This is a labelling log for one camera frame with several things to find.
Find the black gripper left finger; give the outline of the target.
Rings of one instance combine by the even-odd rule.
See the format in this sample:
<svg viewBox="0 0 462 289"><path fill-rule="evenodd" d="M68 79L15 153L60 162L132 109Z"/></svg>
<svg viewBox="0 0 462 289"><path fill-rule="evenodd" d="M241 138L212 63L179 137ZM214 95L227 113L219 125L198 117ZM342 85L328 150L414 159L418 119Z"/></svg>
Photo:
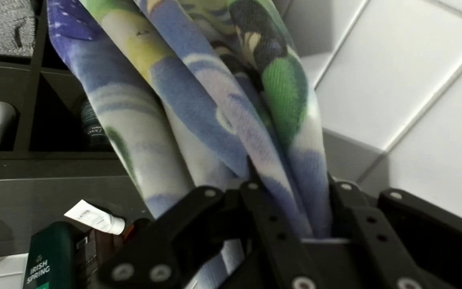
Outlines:
<svg viewBox="0 0 462 289"><path fill-rule="evenodd" d="M321 289L323 280L264 185L227 193L199 187L154 222L142 222L100 267L111 289L183 289L230 239L246 259L217 289Z"/></svg>

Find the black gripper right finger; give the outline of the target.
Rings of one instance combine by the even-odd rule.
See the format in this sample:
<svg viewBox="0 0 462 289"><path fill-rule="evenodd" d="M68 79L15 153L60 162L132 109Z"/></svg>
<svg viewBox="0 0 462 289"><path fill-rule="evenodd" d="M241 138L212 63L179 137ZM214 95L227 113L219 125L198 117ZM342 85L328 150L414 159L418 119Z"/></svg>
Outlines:
<svg viewBox="0 0 462 289"><path fill-rule="evenodd" d="M462 289L462 217L405 190L377 198L329 185L333 233L350 239L379 289Z"/></svg>

